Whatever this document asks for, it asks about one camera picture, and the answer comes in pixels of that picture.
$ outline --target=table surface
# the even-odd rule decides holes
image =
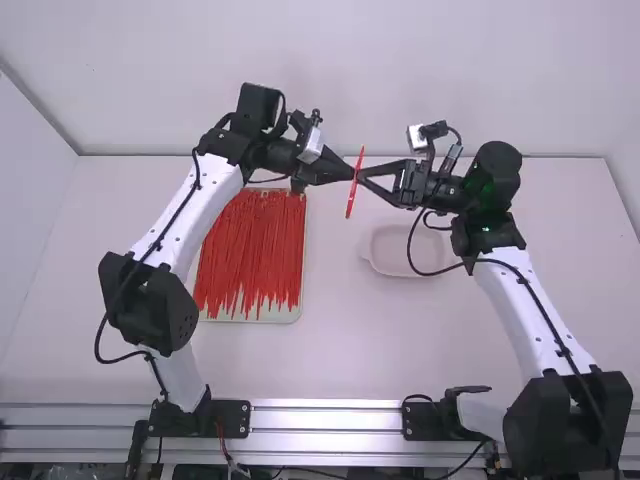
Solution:
[[[0,401],[131,403],[157,394],[142,360],[102,366],[93,358],[104,313],[97,265],[108,250],[127,251],[188,168],[184,157],[79,162],[0,367]],[[623,370],[640,386],[640,245],[605,161],[526,159],[521,175],[513,213],[547,293],[600,367]],[[214,394],[399,399],[487,384],[513,399],[522,386],[515,355],[473,279],[461,269],[431,279],[376,273],[358,255],[362,236],[384,222],[408,227],[415,213],[361,188],[347,221],[348,189],[308,190],[297,322],[198,326],[194,352]],[[455,261],[448,236],[442,242],[443,263]],[[106,329],[104,356],[130,349]]]

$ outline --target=bundle of red sticks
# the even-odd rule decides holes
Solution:
[[[193,297],[216,319],[260,319],[300,304],[306,196],[244,189],[205,238]]]

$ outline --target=cable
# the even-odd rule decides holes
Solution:
[[[402,403],[406,402],[407,400],[425,400],[427,402],[433,403],[433,399],[429,395],[423,395],[421,393],[414,393],[413,395],[405,397]]]
[[[191,150],[191,158],[193,159],[193,164],[196,170],[195,181],[191,184],[191,189],[189,190],[187,195],[184,197],[184,200],[182,200],[182,202],[180,203],[180,205],[178,206],[174,214],[171,216],[171,218],[169,219],[165,227],[162,229],[162,231],[158,235],[158,237],[151,243],[151,245],[149,246],[149,249],[140,257],[138,262],[131,269],[131,271],[129,271],[129,273],[124,278],[120,286],[116,289],[111,299],[111,302],[109,302],[109,305],[107,305],[105,314],[102,317],[102,320],[100,321],[100,325],[98,326],[96,337],[93,342],[93,354],[96,360],[98,361],[98,363],[101,363],[103,365],[113,365],[114,363],[122,362],[124,360],[135,357],[137,355],[143,355],[145,357],[145,360],[151,364],[151,369],[153,370],[153,374],[156,377],[156,380],[158,381],[158,385],[160,386],[160,393],[164,397],[165,401],[169,400],[169,394],[167,392],[167,389],[165,388],[162,378],[160,378],[160,373],[158,372],[158,366],[156,365],[156,360],[151,353],[144,350],[137,350],[135,352],[130,352],[130,353],[127,353],[126,355],[122,355],[116,358],[103,358],[102,355],[100,354],[100,340],[102,338],[102,332],[104,331],[104,327],[107,324],[107,320],[113,314],[113,311],[116,308],[120,300],[120,297],[122,297],[123,292],[129,285],[131,280],[134,278],[134,276],[138,273],[138,271],[144,264],[145,260],[147,260],[147,258],[149,258],[154,251],[160,250],[162,248],[162,240],[164,240],[164,237],[166,236],[167,232],[173,226],[173,224],[175,223],[180,213],[182,213],[182,210],[184,210],[184,208],[187,206],[187,203],[189,203],[189,200],[191,200],[191,197],[193,197],[195,192],[201,188],[200,163],[198,162],[198,154],[195,148]]]
[[[229,120],[231,120],[231,116],[233,115],[233,113],[227,113],[226,115],[224,115],[220,120],[218,120],[218,122],[213,126],[213,128],[224,128],[227,126],[227,123],[229,123]]]
[[[328,478],[336,478],[338,480],[348,480],[347,477],[342,475],[336,475],[335,473],[327,473],[322,470],[314,470],[313,468],[304,468],[304,467],[283,467],[284,470],[293,470],[296,472],[307,472],[307,473],[315,473],[316,475],[323,475]]]
[[[451,225],[449,225],[448,227],[439,227],[437,225],[429,225],[429,223],[427,222],[427,217],[429,215],[431,215],[432,213],[437,213],[435,210],[429,210],[428,212],[426,212],[423,216],[422,216],[422,223],[424,224],[425,227],[431,229],[431,230],[438,230],[439,232],[449,232],[451,231]]]
[[[160,459],[162,459],[162,437],[158,440],[158,458],[156,459],[156,465],[160,465]]]
[[[424,215],[425,211],[428,208],[429,199],[427,200],[427,206],[425,206],[420,211],[420,213],[418,213],[418,216],[416,217],[415,221],[413,222],[413,225],[411,226],[411,230],[409,230],[409,236],[407,238],[407,260],[409,261],[409,266],[411,267],[411,270],[414,271],[414,273],[416,273],[417,275],[420,275],[421,277],[435,277],[436,275],[450,272],[451,270],[455,270],[456,268],[462,267],[464,265],[464,262],[459,262],[459,263],[450,265],[448,267],[445,267],[443,269],[436,270],[434,272],[421,272],[415,267],[413,260],[411,258],[411,240],[413,238],[413,233],[415,232],[416,226],[420,221],[420,218]],[[582,376],[582,373],[580,373],[580,370],[578,370],[578,366],[576,365],[573,358],[571,357],[571,351],[565,345],[564,341],[562,340],[562,337],[558,333],[558,330],[556,329],[555,325],[551,321],[549,314],[547,313],[544,306],[542,305],[542,302],[538,298],[538,295],[536,294],[535,290],[533,290],[533,287],[529,284],[529,281],[526,279],[526,277],[522,273],[520,273],[520,271],[516,267],[508,264],[507,262],[503,262],[502,260],[497,260],[495,258],[476,258],[474,260],[474,264],[475,263],[493,263],[496,265],[500,265],[506,268],[507,270],[509,270],[511,273],[513,273],[518,278],[518,283],[522,284],[527,289],[527,291],[529,292],[529,295],[531,295],[531,298],[533,299],[534,303],[540,310],[540,314],[542,315],[542,318],[544,319],[545,323],[549,327],[549,330],[551,331],[551,334],[553,335],[556,344],[558,345],[559,355],[565,358],[565,360],[569,364],[569,368],[573,372],[573,375],[578,380],[580,389],[582,390],[582,393],[586,397],[587,403],[589,404],[589,407],[593,411],[593,414],[595,415],[596,420],[598,421],[600,429],[602,430],[602,434],[605,438],[605,443],[607,444],[607,454],[610,459],[609,461],[610,463],[613,463],[612,444],[610,441],[609,433],[607,431],[607,427],[604,423],[604,418],[602,417],[602,413],[600,412],[598,404],[595,398],[593,397],[593,395],[591,394],[591,391],[589,390],[587,382]],[[618,480],[620,476],[620,470],[617,465],[613,466],[613,473],[614,473],[614,479]]]
[[[413,221],[413,225],[411,225],[411,229],[409,230],[409,237],[407,238],[407,260],[409,261],[409,266],[411,267],[411,270],[413,270],[413,272],[416,275],[420,275],[421,277],[435,277],[436,275],[441,275],[443,273],[450,272],[451,270],[455,270],[458,267],[462,267],[464,265],[464,262],[454,263],[453,265],[449,265],[448,267],[442,268],[440,270],[435,270],[433,272],[421,272],[416,268],[416,266],[413,263],[413,259],[411,258],[411,240],[413,239],[413,234],[416,231],[418,222],[420,221],[420,218],[422,218],[422,215],[424,215],[424,212],[427,210],[427,208],[428,206],[422,208],[420,213],[418,213],[418,216],[416,217],[416,219]]]
[[[285,468],[287,467],[280,468],[280,470],[278,470],[274,475],[271,476],[271,480],[276,480],[276,478],[278,478],[278,476],[284,471]]]
[[[284,180],[285,178],[289,178],[289,175],[282,175],[280,177],[269,178],[267,180],[247,180],[247,183],[269,183],[269,182],[277,182],[278,180]]]
[[[230,464],[233,461],[233,457],[227,450],[227,442],[224,439],[224,430],[222,428],[222,422],[219,418],[216,419],[216,432],[218,433],[218,439],[220,440],[220,451],[224,455],[224,459],[227,461],[227,464]]]
[[[458,145],[462,145],[462,135],[460,135],[460,133],[453,127],[448,127],[449,132],[453,133],[456,138],[458,139],[458,141],[456,142]]]
[[[469,454],[469,456],[453,470],[450,470],[444,475],[441,475],[436,478],[424,477],[424,480],[445,480],[446,478],[452,477],[453,475],[458,473],[460,470],[462,470],[464,467],[466,467],[471,460],[473,460],[473,457],[476,456],[476,454],[480,451],[480,449],[484,446],[485,443],[487,443],[487,440],[483,440],[482,442],[480,442],[478,446],[474,448],[473,451]]]

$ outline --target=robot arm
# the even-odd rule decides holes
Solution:
[[[520,186],[522,156],[504,142],[489,142],[480,147],[467,173],[455,176],[458,136],[440,169],[432,171],[433,140],[448,131],[444,121],[409,127],[411,149],[426,152],[427,158],[363,169],[358,181],[395,207],[456,215],[451,223],[453,251],[493,303],[525,386],[508,408],[485,401],[483,392],[489,387],[449,389],[429,412],[441,415],[458,438],[475,439],[479,432],[504,442],[523,475],[616,468],[633,393],[621,372],[597,367],[534,272],[526,242],[509,213]],[[381,175],[395,177],[391,190],[372,180]],[[410,437],[405,431],[405,438]]]
[[[154,225],[127,255],[109,252],[100,262],[109,323],[150,355],[165,398],[186,414],[206,403],[210,392],[190,345],[199,312],[184,281],[218,215],[258,168],[290,176],[294,192],[354,175],[324,145],[319,110],[307,118],[285,108],[281,92],[245,83],[236,112],[202,136],[193,167]],[[288,124],[295,140],[282,138]]]

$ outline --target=white wall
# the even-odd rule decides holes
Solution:
[[[76,154],[0,71],[0,359],[75,161]],[[65,281],[64,271],[59,273]]]
[[[14,1],[0,57],[84,153],[186,154],[254,81],[320,107],[343,154],[404,152],[405,125],[446,118],[467,153],[603,156],[638,232],[638,18],[636,0]]]

